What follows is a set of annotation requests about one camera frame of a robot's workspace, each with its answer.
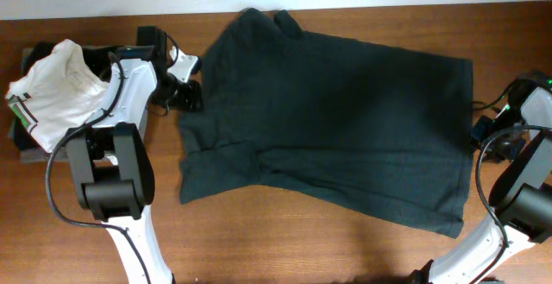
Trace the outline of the dark green t-shirt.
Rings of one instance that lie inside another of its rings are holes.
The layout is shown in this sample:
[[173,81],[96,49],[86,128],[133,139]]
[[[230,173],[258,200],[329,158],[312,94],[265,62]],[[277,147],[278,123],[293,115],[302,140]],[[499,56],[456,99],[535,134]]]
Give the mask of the dark green t-shirt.
[[308,32],[248,9],[202,58],[179,199],[301,192],[458,237],[469,193],[470,60]]

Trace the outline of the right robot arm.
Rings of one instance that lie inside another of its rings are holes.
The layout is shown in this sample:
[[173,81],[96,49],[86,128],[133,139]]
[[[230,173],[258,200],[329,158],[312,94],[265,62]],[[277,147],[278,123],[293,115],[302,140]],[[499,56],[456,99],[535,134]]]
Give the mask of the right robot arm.
[[407,278],[414,284],[489,283],[500,264],[551,237],[551,78],[540,71],[519,75],[495,103],[477,104],[471,130],[479,155],[474,180],[485,218],[448,254],[428,261]]

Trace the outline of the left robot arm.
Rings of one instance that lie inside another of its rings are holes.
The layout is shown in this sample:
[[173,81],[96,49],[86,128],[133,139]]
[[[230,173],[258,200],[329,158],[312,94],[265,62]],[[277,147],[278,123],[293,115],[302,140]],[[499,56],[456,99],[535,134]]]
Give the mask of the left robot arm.
[[200,84],[191,79],[201,62],[155,26],[138,28],[136,43],[109,57],[110,85],[100,107],[60,145],[78,203],[94,217],[86,226],[108,231],[129,282],[173,283],[154,232],[155,178],[143,135],[149,104],[202,109]]

